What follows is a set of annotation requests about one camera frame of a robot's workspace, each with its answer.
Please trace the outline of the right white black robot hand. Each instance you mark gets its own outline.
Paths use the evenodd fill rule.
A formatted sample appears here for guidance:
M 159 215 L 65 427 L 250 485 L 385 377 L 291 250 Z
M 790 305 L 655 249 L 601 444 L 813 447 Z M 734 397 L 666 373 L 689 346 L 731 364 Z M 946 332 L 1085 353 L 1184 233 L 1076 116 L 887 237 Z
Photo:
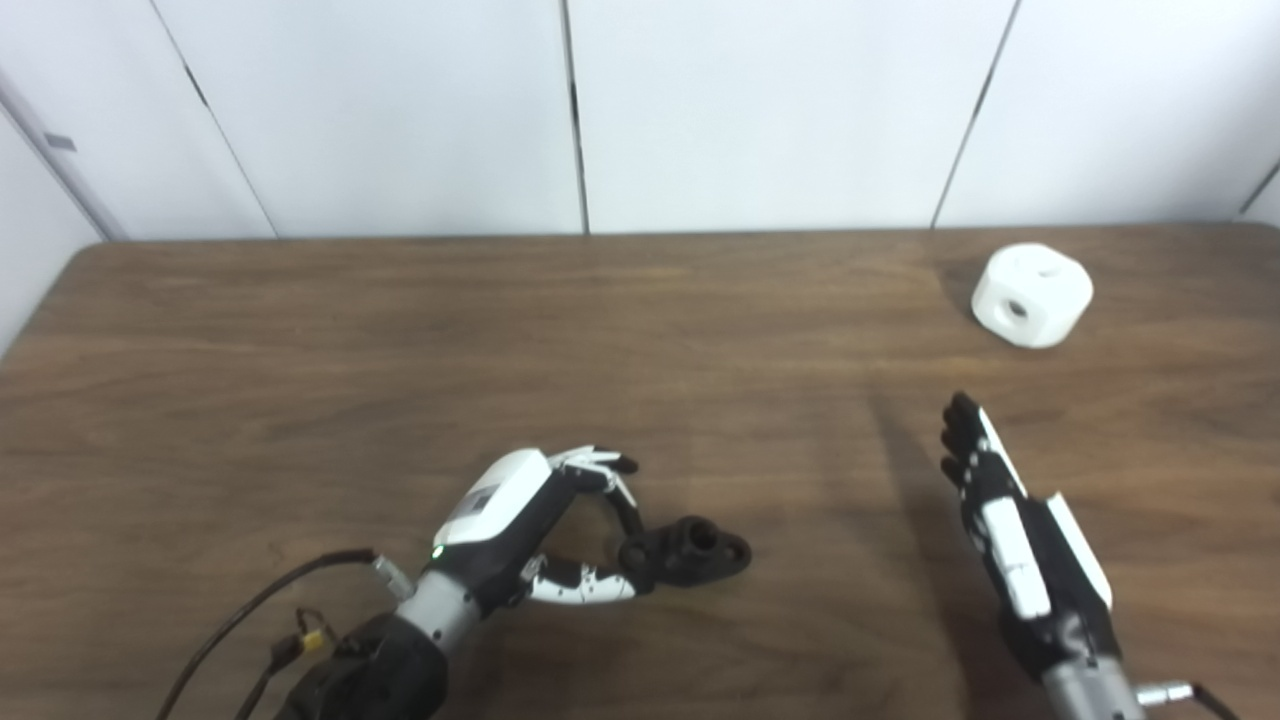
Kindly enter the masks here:
M 998 629 L 1038 682 L 1069 661 L 1123 657 L 1110 584 L 1061 495 L 1027 492 L 986 410 L 968 393 L 942 413 L 941 470 L 998 598 Z

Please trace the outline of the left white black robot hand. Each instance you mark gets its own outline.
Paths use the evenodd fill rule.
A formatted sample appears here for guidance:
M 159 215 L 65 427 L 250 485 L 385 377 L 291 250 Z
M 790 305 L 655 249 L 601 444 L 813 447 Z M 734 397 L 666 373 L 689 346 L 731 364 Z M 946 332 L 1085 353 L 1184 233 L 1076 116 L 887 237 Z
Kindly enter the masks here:
M 543 542 L 580 496 L 614 510 L 626 537 L 643 529 L 625 479 L 626 455 L 595 445 L 559 454 L 520 448 L 494 461 L 454 506 L 434 539 L 426 573 L 458 584 L 481 615 L 525 600 L 558 605 L 614 603 L 649 594 L 652 584 L 618 568 L 553 557 Z

